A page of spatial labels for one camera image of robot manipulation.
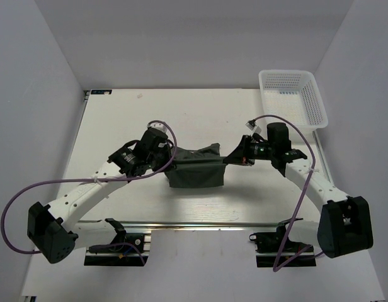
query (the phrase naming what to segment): wall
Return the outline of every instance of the wall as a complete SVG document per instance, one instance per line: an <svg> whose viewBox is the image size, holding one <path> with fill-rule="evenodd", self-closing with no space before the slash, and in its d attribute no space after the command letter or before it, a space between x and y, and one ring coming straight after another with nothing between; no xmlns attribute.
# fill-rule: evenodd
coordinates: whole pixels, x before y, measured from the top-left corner
<svg viewBox="0 0 388 302"><path fill-rule="evenodd" d="M85 89L258 87L317 69L352 0L36 0Z"/></svg>
<svg viewBox="0 0 388 302"><path fill-rule="evenodd" d="M0 0L0 216L33 182L61 177L83 108L83 92L33 0ZM53 197L37 189L10 210L6 229L22 249L28 207ZM0 301L17 301L30 258L0 234Z"/></svg>
<svg viewBox="0 0 388 302"><path fill-rule="evenodd" d="M354 2L316 79L324 151L338 186L370 203L370 255L388 301L388 0Z"/></svg>

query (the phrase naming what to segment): white table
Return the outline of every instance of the white table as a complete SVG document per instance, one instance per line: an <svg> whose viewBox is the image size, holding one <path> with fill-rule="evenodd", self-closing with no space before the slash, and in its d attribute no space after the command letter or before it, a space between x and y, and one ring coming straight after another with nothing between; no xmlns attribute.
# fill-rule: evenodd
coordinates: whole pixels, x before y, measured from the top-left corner
<svg viewBox="0 0 388 302"><path fill-rule="evenodd" d="M66 178L91 175L151 120L169 123L183 148L214 142L229 154L262 114L256 89L128 89L90 95ZM315 141L317 168L323 169ZM308 154L304 145L294 145ZM59 195L72 184L63 185ZM171 189L160 175L132 182L84 216L158 223L276 223L291 217L300 190L268 162L228 166L225 186ZM307 198L299 216L319 221ZM318 260L318 267L257 269L248 231L152 233L145 267L83 267L84 250L56 265L32 257L23 295L40 301L370 301L382 293L367 252Z"/></svg>

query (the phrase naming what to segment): white basket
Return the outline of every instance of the white basket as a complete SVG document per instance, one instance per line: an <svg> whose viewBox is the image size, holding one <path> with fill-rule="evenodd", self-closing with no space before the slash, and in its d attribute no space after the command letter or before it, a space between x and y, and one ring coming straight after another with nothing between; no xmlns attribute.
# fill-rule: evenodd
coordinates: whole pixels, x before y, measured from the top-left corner
<svg viewBox="0 0 388 302"><path fill-rule="evenodd" d="M264 114L281 116L306 134L327 126L326 110L310 72L262 70L258 78ZM267 123L272 121L277 119L267 118Z"/></svg>

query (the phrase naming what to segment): plastic laundry basket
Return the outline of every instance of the plastic laundry basket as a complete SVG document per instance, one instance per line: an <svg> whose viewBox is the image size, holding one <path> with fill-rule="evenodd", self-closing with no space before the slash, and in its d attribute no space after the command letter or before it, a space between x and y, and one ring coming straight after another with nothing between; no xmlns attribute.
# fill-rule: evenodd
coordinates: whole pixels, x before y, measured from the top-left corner
<svg viewBox="0 0 388 302"><path fill-rule="evenodd" d="M264 114L286 118L305 134L327 126L326 110L310 72L263 70L258 77ZM267 123L272 121L277 119L267 118Z"/></svg>

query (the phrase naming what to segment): dark green fabric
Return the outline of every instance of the dark green fabric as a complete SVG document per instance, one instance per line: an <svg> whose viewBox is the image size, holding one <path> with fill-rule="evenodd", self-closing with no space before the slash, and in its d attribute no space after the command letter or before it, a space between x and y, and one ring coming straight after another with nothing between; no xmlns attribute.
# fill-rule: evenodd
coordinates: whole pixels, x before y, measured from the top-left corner
<svg viewBox="0 0 388 302"><path fill-rule="evenodd" d="M219 155L218 143L200 150L177 148L173 165L175 169L165 172L170 187L201 188L224 185L226 165Z"/></svg>

